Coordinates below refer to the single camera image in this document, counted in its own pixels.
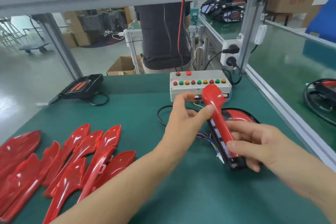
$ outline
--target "white power outlet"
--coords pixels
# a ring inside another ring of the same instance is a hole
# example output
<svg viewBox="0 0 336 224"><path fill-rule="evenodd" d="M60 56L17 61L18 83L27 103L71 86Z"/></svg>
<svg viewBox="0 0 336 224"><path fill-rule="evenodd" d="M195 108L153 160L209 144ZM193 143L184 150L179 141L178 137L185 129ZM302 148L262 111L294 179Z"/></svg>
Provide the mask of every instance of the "white power outlet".
<svg viewBox="0 0 336 224"><path fill-rule="evenodd" d="M222 50L228 49L230 45L235 44L239 47L241 50L242 48L242 42L243 42L244 36L242 34L239 34L237 39L232 39L232 40L224 40L223 42L223 48ZM228 57L235 57L236 60L238 60L238 57L240 55L240 50L236 54L230 54L230 53L222 53L222 56L220 58L220 62L223 66L227 66L226 60Z"/></svg>

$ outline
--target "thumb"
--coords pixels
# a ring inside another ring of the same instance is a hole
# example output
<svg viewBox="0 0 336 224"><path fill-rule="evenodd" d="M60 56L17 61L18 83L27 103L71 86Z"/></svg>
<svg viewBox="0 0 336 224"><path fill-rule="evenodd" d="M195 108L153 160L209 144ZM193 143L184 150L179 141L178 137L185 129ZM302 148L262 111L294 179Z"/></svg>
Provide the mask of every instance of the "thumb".
<svg viewBox="0 0 336 224"><path fill-rule="evenodd" d="M196 124L198 126L202 126L207 119L210 119L211 115L214 113L215 110L216 108L214 105L207 105L206 107L204 107L194 117L194 120L196 120Z"/></svg>
<svg viewBox="0 0 336 224"><path fill-rule="evenodd" d="M267 149L264 145L253 144L246 141L229 141L226 146L228 150L233 153L265 162Z"/></svg>

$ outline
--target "caster wheel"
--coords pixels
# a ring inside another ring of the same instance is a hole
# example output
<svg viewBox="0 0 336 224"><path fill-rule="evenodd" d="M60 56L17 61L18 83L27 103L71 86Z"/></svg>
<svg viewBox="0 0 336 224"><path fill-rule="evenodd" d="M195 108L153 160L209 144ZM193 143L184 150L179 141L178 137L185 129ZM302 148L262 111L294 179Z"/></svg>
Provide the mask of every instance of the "caster wheel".
<svg viewBox="0 0 336 224"><path fill-rule="evenodd" d="M48 50L45 47L39 48L41 53L46 53Z"/></svg>

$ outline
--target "black t-shirt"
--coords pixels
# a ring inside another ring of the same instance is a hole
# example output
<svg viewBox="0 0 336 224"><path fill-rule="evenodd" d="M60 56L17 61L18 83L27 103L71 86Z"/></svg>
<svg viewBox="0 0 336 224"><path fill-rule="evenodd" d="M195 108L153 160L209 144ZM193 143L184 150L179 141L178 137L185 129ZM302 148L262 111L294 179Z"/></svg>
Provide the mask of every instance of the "black t-shirt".
<svg viewBox="0 0 336 224"><path fill-rule="evenodd" d="M191 48L181 26L180 54L177 47L181 2L135 7L137 19L141 22L143 37L143 63L153 70L180 67L191 61ZM185 16L190 14L190 2L185 4Z"/></svg>

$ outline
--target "pile of tail lights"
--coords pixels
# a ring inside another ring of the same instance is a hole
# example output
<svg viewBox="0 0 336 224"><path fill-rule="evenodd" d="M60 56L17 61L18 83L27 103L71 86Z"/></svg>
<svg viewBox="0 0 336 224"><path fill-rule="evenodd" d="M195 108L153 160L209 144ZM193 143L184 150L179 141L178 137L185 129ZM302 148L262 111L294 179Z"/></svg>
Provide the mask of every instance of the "pile of tail lights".
<svg viewBox="0 0 336 224"><path fill-rule="evenodd" d="M39 186L46 187L45 197L52 198L43 224L56 219L67 198L75 190L82 193L78 202L128 167L135 151L113 157L120 140L121 125L105 134L90 134L90 124L76 129L63 148L53 142L38 159L40 130L9 139L0 147L0 221L10 222ZM94 153L86 168L86 157Z"/></svg>

